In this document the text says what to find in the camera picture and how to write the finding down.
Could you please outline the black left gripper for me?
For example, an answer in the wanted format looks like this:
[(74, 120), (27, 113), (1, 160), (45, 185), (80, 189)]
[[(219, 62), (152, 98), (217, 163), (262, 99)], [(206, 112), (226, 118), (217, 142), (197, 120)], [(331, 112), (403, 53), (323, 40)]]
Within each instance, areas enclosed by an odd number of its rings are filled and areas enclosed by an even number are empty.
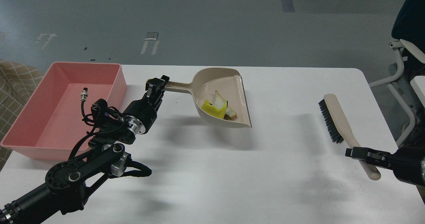
[(157, 119), (157, 112), (161, 106), (162, 97), (170, 78), (162, 75), (160, 79), (149, 79), (146, 82), (146, 97), (132, 101), (124, 110), (123, 114), (139, 120), (144, 129), (141, 134), (146, 134)]

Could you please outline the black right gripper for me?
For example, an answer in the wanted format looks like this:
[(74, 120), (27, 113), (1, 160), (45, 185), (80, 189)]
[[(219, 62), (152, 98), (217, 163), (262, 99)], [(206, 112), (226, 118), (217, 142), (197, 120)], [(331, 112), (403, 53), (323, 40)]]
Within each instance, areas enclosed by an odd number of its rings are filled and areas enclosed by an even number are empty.
[(347, 148), (345, 156), (365, 161), (369, 165), (393, 171), (401, 182), (424, 187), (425, 150), (421, 147), (403, 146), (395, 153), (375, 150), (368, 147)]

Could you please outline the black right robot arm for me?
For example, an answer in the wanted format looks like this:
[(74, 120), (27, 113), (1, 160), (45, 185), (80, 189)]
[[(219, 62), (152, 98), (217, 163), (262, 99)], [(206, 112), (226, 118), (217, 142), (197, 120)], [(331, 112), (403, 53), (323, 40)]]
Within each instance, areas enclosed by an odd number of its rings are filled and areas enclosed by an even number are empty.
[(345, 156), (392, 170), (395, 178), (401, 182), (419, 187), (425, 185), (424, 148), (403, 146), (392, 154), (368, 147), (353, 147), (346, 149)]

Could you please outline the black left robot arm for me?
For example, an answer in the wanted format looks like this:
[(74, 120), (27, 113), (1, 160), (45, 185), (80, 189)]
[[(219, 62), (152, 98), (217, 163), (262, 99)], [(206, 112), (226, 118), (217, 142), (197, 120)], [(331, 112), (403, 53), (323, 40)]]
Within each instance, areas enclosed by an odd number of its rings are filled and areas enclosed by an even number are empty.
[(145, 94), (124, 112), (104, 99), (92, 104), (86, 114), (88, 89), (81, 93), (82, 121), (92, 129), (77, 142), (66, 161), (50, 168), (44, 183), (12, 201), (1, 210), (2, 224), (40, 224), (57, 212), (63, 215), (83, 210), (89, 197), (108, 179), (148, 177), (152, 170), (132, 160), (125, 144), (146, 134), (157, 119), (168, 76), (149, 79)]

